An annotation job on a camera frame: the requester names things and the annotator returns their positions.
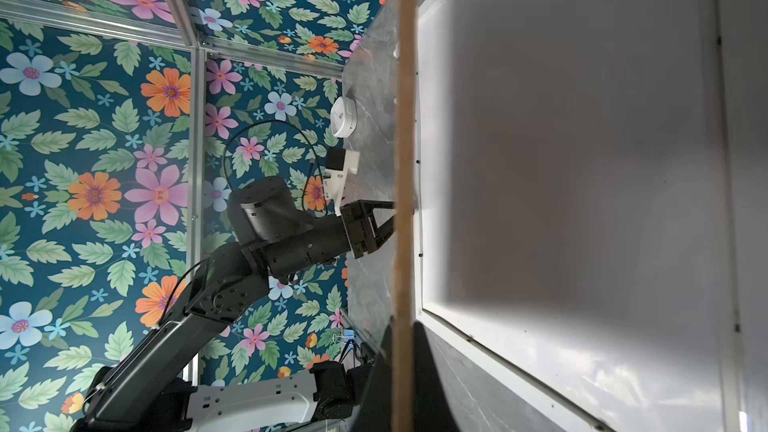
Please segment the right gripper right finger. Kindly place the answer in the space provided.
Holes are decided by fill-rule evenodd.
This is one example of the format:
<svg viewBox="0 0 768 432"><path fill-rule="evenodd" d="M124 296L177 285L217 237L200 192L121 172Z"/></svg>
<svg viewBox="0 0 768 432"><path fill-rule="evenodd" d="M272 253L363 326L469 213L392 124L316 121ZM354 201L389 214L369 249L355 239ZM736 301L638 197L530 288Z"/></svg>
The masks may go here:
<svg viewBox="0 0 768 432"><path fill-rule="evenodd" d="M458 432L442 386L426 330L413 325L414 403L413 425L418 432Z"/></svg>

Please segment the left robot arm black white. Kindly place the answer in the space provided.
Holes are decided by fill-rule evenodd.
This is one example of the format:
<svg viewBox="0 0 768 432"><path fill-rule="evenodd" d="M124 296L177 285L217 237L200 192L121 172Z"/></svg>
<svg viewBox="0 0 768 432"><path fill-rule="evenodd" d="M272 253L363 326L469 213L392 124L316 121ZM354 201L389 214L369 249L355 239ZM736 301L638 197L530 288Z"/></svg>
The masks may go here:
<svg viewBox="0 0 768 432"><path fill-rule="evenodd" d="M194 386L182 369L272 283L290 283L314 266L379 250L393 235L378 223L376 200L339 215L298 209L286 181L268 177L234 191L227 214L235 241L218 247L175 286L148 335L117 366L92 380L78 431L225 431L275 423L346 419L361 402L370 367L324 361L282 379L243 386Z"/></svg>

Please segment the brown cardboard backing board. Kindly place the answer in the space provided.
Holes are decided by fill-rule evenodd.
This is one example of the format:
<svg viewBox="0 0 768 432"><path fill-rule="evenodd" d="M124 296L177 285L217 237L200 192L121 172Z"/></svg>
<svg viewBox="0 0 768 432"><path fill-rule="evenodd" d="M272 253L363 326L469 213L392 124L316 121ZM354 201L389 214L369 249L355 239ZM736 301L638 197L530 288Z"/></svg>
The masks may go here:
<svg viewBox="0 0 768 432"><path fill-rule="evenodd" d="M398 0L397 108L395 131L396 250L393 285L391 429L413 429L413 215L414 126L418 0Z"/></svg>

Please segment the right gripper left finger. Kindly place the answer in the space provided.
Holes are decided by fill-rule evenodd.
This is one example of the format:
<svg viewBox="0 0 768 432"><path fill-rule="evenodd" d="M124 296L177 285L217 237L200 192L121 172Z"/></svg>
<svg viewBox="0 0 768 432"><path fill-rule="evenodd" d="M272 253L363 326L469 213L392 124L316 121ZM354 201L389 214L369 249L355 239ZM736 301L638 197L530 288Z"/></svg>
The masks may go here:
<svg viewBox="0 0 768 432"><path fill-rule="evenodd" d="M389 432L392 430L392 327L385 329L379 352L368 375L366 386L351 431Z"/></svg>

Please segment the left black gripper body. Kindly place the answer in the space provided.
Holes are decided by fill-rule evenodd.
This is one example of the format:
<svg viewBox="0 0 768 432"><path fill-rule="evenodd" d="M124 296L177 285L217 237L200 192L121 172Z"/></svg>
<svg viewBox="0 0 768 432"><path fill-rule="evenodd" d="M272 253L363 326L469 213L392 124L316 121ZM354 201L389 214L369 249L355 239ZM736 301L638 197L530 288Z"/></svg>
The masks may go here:
<svg viewBox="0 0 768 432"><path fill-rule="evenodd" d="M366 213L362 208L362 201L354 201L341 207L346 237L355 259L373 253L371 249L374 247L372 227L372 221L375 220L374 213Z"/></svg>

